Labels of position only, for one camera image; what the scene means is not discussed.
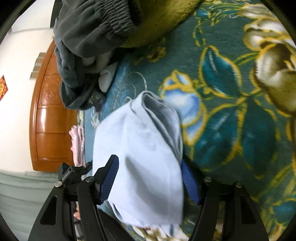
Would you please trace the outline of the pink folded garment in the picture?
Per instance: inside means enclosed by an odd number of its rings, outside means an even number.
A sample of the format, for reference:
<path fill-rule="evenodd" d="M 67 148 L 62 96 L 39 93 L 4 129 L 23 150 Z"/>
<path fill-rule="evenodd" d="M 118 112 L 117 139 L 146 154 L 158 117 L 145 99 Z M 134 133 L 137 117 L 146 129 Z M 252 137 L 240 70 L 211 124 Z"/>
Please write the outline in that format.
<path fill-rule="evenodd" d="M 85 165 L 84 156 L 84 127 L 81 125 L 73 125 L 71 130 L 69 130 L 69 135 L 71 136 L 71 148 L 73 153 L 73 163 L 76 167 L 81 167 Z"/>

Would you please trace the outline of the red wall poster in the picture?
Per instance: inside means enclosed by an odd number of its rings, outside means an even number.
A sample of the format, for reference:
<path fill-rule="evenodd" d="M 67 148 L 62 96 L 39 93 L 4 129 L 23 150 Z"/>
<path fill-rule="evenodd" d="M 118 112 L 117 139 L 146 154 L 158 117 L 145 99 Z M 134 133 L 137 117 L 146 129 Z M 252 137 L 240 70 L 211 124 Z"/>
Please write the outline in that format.
<path fill-rule="evenodd" d="M 5 96 L 7 91 L 8 91 L 8 87 L 7 87 L 7 84 L 6 84 L 6 80 L 5 80 L 4 76 L 2 76 L 0 78 L 0 100 L 3 99 L 3 97 Z"/>

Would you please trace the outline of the olive green cloth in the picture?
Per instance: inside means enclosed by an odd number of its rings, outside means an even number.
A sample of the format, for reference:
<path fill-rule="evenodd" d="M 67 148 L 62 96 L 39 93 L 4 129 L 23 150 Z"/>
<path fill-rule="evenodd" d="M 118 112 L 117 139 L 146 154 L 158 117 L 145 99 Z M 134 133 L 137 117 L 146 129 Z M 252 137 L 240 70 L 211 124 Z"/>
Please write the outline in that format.
<path fill-rule="evenodd" d="M 123 48 L 142 47 L 161 38 L 191 15 L 200 1 L 137 1 L 137 3 L 142 19 L 122 45 Z"/>

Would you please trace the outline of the dark grey sweatpants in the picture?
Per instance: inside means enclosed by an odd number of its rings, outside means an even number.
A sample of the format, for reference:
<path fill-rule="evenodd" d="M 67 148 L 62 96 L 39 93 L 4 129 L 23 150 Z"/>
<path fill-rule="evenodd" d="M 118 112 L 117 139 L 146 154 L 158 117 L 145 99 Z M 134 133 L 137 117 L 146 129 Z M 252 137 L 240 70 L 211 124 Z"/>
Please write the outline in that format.
<path fill-rule="evenodd" d="M 139 1 L 63 1 L 53 28 L 60 97 L 72 110 L 101 109 L 116 48 L 140 25 Z"/>

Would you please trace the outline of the wooden headboard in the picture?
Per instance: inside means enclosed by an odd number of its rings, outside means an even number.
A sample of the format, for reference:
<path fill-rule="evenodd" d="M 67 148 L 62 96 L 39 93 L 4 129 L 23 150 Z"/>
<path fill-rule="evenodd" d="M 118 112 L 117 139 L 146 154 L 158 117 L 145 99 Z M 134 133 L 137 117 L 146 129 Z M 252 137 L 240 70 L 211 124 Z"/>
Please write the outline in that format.
<path fill-rule="evenodd" d="M 57 172 L 63 162 L 73 165 L 69 130 L 77 124 L 77 111 L 66 109 L 60 98 L 54 50 L 53 41 L 36 79 L 29 121 L 32 168 L 43 172 Z"/>

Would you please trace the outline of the light blue shirt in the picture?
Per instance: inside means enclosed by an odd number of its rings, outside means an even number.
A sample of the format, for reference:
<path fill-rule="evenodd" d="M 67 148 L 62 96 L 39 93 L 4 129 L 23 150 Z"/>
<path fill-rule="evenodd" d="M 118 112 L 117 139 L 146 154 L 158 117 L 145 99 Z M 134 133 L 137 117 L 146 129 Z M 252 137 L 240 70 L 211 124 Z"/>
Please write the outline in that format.
<path fill-rule="evenodd" d="M 119 169 L 106 211 L 122 223 L 159 227 L 174 236 L 183 219 L 183 141 L 177 112 L 149 91 L 141 92 L 97 127 L 93 170 L 118 156 Z"/>

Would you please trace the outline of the wall switch panel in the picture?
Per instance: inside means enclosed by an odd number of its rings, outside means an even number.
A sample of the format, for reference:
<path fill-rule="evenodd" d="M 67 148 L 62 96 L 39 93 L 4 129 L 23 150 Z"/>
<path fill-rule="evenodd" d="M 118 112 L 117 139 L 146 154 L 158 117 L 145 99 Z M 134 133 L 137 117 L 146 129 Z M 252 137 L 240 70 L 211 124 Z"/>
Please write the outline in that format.
<path fill-rule="evenodd" d="M 37 79 L 45 56 L 46 56 L 45 52 L 40 52 L 39 53 L 39 55 L 38 55 L 38 57 L 37 57 L 37 59 L 36 59 L 36 61 L 34 63 L 34 68 L 33 68 L 32 72 L 31 72 L 30 80 Z"/>

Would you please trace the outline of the blue floral duvet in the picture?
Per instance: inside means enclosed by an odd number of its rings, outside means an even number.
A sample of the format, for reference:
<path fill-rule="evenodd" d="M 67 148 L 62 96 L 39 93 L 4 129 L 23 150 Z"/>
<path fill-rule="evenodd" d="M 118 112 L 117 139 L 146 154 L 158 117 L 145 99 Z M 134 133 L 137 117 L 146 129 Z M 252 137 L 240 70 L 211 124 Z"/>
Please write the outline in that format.
<path fill-rule="evenodd" d="M 30 231 L 54 184 L 56 173 L 1 171 L 1 215 L 18 240 Z"/>

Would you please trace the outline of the teal floral bed blanket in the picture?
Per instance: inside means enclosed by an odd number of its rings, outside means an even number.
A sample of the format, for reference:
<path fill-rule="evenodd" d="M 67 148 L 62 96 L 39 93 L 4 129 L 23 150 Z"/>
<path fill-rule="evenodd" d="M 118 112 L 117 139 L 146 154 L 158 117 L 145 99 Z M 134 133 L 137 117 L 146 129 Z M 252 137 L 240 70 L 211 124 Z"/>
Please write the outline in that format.
<path fill-rule="evenodd" d="M 161 39 L 127 49 L 103 110 L 80 114 L 85 157 L 100 121 L 149 90 L 177 109 L 184 153 L 241 182 L 268 238 L 295 215 L 295 43 L 266 1 L 202 1 Z"/>

